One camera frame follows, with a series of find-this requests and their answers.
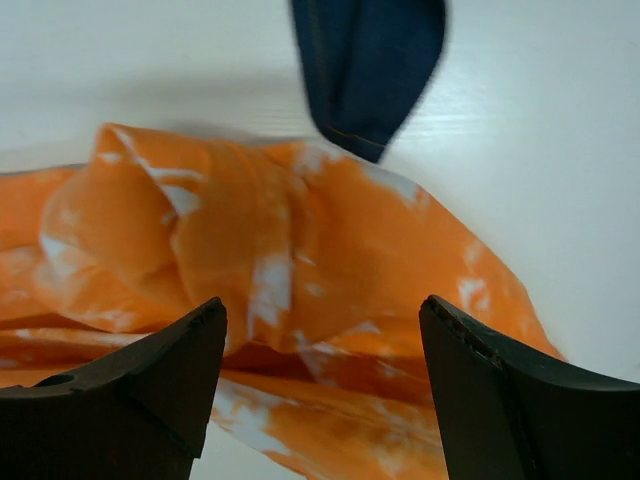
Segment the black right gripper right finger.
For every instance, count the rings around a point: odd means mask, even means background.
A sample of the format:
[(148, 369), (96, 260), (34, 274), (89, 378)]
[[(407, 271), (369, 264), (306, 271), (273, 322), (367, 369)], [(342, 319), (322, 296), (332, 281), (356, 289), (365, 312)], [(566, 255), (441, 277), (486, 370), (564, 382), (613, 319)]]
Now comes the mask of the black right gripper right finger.
[(419, 321), (450, 478), (638, 478), (638, 384), (553, 358), (435, 295)]

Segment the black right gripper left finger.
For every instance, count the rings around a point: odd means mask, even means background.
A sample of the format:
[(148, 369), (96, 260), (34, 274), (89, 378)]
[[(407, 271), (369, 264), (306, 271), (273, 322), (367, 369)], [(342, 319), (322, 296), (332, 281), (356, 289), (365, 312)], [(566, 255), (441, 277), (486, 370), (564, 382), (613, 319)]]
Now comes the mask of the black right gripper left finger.
[(84, 366), (2, 389), (2, 478), (189, 478), (226, 333), (226, 309), (213, 298)]

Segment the orange tie-dye trousers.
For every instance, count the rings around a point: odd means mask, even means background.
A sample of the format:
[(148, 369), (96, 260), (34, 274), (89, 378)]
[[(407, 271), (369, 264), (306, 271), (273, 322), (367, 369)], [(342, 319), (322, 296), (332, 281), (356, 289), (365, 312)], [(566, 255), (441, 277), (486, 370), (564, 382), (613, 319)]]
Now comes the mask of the orange tie-dye trousers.
[(517, 277), (411, 180), (310, 143), (130, 126), (1, 180), (1, 382), (33, 384), (217, 297), (213, 420), (310, 479), (443, 479), (418, 312), (546, 354)]

